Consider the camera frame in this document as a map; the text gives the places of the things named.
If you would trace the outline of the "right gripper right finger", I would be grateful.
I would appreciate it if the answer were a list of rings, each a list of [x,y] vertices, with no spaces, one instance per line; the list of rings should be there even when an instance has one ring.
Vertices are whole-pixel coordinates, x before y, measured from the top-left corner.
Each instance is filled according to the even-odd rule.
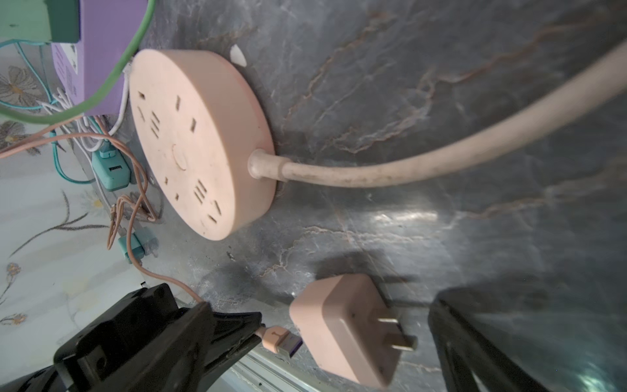
[[[429,330],[448,391],[546,391],[441,298],[429,308]]]

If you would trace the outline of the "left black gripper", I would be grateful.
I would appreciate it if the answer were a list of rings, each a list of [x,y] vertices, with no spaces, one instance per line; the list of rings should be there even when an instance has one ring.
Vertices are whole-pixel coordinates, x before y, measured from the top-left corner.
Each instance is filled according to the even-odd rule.
[[[3,391],[93,391],[163,330],[192,308],[180,307],[170,287],[160,284],[125,295],[69,339],[51,366],[2,385]],[[209,338],[199,388],[207,391],[243,356],[261,343],[259,312],[220,313]]]

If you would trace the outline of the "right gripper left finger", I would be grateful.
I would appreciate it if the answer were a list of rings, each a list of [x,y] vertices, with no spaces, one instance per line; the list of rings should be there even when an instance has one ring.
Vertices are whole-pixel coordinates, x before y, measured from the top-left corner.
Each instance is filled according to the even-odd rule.
[[[204,302],[168,325],[93,391],[196,391],[216,322]]]

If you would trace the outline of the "pink charger plug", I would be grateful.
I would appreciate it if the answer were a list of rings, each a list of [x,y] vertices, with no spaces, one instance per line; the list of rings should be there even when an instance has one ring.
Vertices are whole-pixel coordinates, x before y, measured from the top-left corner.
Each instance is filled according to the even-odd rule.
[[[319,368],[366,387],[387,388],[401,353],[416,349],[366,274],[312,282],[289,315]]]

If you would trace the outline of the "pink round power strip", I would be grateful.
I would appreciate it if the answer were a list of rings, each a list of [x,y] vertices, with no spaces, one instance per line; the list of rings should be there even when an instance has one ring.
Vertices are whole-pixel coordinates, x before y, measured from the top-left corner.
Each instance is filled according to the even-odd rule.
[[[269,125],[243,75],[207,51],[145,49],[129,73],[137,135],[177,214],[218,241],[262,217],[276,182],[248,169],[257,150],[274,153]]]

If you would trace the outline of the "purple power strip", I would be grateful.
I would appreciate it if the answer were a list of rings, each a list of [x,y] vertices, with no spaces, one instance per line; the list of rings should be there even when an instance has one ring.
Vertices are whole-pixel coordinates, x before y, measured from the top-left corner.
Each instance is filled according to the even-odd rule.
[[[73,105],[91,98],[108,78],[142,22],[143,0],[79,0],[80,40],[52,44],[57,77]]]

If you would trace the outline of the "green charger plug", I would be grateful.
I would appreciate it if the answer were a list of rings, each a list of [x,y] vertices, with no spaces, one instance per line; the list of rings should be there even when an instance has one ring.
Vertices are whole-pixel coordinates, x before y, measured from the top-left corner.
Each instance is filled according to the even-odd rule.
[[[1,0],[1,37],[31,42],[77,43],[79,1]]]

